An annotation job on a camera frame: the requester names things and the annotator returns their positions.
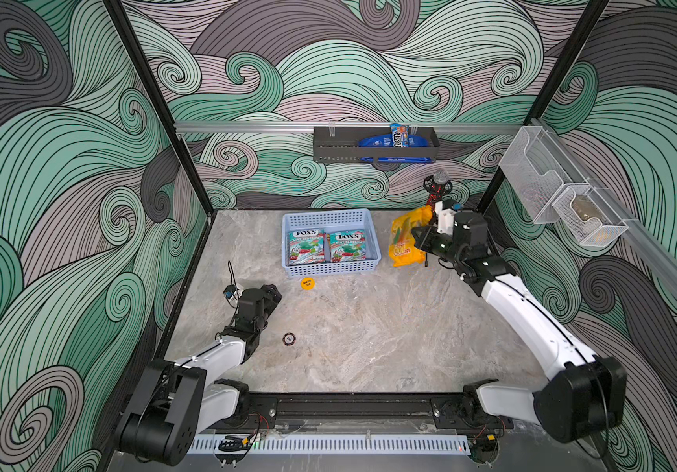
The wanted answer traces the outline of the yellow candy bag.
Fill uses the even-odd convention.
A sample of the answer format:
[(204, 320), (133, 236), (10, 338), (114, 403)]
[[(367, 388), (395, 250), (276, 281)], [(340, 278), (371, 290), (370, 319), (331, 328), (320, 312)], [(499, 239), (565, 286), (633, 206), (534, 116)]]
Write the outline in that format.
[(427, 226), (432, 217), (433, 210), (429, 206), (423, 206), (393, 221), (389, 257), (394, 267), (406, 267), (425, 262), (425, 253), (415, 247), (412, 229)]

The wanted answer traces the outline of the green Fox's candy bag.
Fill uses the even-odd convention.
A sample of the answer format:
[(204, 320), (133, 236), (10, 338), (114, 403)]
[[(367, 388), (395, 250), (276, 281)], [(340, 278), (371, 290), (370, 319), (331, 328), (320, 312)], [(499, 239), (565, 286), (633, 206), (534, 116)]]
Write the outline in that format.
[(287, 261), (290, 266), (321, 264), (326, 261), (326, 234), (322, 229), (303, 229), (287, 234)]

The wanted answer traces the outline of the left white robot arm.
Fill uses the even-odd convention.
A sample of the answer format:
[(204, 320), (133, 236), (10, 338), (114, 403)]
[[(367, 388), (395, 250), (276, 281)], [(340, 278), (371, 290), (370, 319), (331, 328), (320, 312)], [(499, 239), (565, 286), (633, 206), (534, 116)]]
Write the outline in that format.
[(202, 352), (174, 362), (151, 361), (116, 428), (116, 450), (175, 466), (200, 432), (246, 417), (249, 387), (223, 375), (252, 357), (281, 300), (273, 284), (245, 289), (230, 324)]

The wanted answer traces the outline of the light blue perforated plastic basket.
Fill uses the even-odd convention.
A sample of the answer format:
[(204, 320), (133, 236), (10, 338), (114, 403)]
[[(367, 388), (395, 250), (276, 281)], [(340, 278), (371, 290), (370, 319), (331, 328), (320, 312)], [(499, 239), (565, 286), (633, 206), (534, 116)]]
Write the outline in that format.
[[(363, 231), (366, 237), (366, 259), (363, 261), (291, 265), (288, 236), (302, 230), (320, 229), (326, 234), (338, 231)], [(291, 278), (319, 277), (320, 275), (348, 275), (375, 271), (383, 259), (378, 234), (371, 212), (367, 208), (355, 210), (322, 210), (321, 212), (291, 212), (281, 220), (281, 265)]]

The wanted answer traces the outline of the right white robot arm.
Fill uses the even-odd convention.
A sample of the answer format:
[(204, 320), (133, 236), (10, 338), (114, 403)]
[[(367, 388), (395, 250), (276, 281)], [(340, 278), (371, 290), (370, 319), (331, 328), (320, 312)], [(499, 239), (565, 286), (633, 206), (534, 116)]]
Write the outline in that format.
[(464, 421), (475, 427), (509, 417), (533, 423), (568, 444), (619, 426), (623, 421), (627, 371), (571, 334), (529, 292), (513, 268), (489, 247), (482, 214), (454, 208), (424, 208), (410, 230), (417, 250), (437, 257), (497, 311), (540, 364), (547, 383), (531, 391), (498, 380), (463, 389)]

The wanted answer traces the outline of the teal Fox's candy bag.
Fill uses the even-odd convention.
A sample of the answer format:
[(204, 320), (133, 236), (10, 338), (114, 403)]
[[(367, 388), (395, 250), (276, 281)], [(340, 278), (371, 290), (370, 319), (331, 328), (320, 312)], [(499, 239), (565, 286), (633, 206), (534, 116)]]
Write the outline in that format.
[(366, 234), (362, 230), (337, 231), (328, 236), (330, 262), (334, 264), (365, 261)]

